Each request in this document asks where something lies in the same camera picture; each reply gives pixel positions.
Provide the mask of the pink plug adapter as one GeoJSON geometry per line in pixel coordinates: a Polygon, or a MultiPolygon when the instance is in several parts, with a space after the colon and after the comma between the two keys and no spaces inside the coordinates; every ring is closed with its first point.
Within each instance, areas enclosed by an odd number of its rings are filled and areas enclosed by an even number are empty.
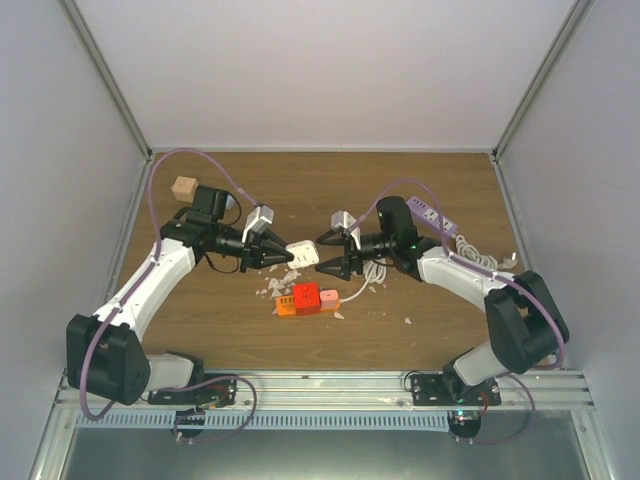
{"type": "Polygon", "coordinates": [[[335,311],[340,307],[339,293],[335,289],[321,290],[319,300],[322,311],[335,311]]]}

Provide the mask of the white square plug adapter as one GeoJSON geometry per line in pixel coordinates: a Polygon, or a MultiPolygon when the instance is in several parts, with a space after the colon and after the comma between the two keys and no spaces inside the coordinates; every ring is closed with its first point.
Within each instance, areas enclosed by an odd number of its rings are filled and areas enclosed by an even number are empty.
{"type": "Polygon", "coordinates": [[[293,255],[293,259],[287,263],[291,270],[308,268],[317,265],[320,261],[318,249],[312,240],[290,243],[285,249],[293,255]]]}

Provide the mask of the red plug adapter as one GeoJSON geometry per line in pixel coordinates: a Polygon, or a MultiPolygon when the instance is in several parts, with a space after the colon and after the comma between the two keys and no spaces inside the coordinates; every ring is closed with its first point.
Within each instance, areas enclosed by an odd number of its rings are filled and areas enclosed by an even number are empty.
{"type": "Polygon", "coordinates": [[[314,315],[321,311],[320,290],[316,282],[296,284],[293,299],[297,316],[314,315]]]}

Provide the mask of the orange power strip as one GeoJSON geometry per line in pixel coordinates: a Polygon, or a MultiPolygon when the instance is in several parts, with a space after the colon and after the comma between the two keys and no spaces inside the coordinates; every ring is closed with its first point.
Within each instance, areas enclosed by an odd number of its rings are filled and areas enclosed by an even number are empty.
{"type": "MultiPolygon", "coordinates": [[[[293,299],[293,295],[286,295],[286,296],[280,296],[277,297],[275,300],[275,305],[276,305],[276,314],[280,317],[289,317],[289,316],[297,316],[295,313],[295,307],[294,307],[294,299],[293,299]]],[[[322,312],[335,312],[335,311],[320,311],[319,313],[322,312]]]]}

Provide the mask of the purple power strip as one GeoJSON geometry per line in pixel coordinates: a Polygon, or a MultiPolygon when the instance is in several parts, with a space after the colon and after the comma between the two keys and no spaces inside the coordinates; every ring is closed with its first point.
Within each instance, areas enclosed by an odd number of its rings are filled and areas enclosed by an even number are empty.
{"type": "Polygon", "coordinates": [[[421,200],[417,196],[412,196],[406,201],[410,212],[416,220],[429,226],[436,232],[443,232],[446,237],[456,235],[458,225],[448,217],[440,218],[434,207],[421,200]]]}

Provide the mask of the peach cube power adapter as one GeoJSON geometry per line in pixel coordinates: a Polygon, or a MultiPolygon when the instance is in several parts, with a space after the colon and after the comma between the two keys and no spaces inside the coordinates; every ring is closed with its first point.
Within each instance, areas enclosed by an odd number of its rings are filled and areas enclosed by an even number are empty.
{"type": "Polygon", "coordinates": [[[191,203],[194,200],[198,186],[199,183],[196,178],[178,176],[171,186],[171,192],[177,201],[191,203]]]}

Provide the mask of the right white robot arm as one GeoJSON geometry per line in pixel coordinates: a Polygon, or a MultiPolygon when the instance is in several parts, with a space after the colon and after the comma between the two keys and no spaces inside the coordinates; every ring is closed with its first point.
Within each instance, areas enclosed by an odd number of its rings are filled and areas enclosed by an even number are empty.
{"type": "Polygon", "coordinates": [[[330,229],[316,242],[340,246],[343,253],[315,269],[348,281],[363,274],[365,262],[388,259],[399,272],[441,287],[484,312],[488,341],[443,368],[447,400],[464,405],[487,380],[525,373],[551,354],[564,357],[569,330],[539,274],[490,270],[455,254],[418,232],[410,207],[399,196],[380,199],[376,212],[380,230],[372,234],[361,234],[348,212],[333,214],[330,229]]]}

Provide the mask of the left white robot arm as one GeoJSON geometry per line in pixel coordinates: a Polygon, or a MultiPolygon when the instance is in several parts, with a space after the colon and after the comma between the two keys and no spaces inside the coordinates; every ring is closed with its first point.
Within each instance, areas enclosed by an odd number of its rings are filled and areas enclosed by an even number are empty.
{"type": "Polygon", "coordinates": [[[85,400],[93,394],[131,405],[145,392],[171,390],[185,404],[203,398],[206,380],[186,354],[147,355],[142,340],[160,306],[200,261],[232,257],[237,271],[287,263],[294,256],[270,227],[274,212],[257,205],[243,229],[224,223],[231,193],[199,186],[193,202],[159,230],[151,252],[114,296],[66,328],[67,378],[85,400]]]}

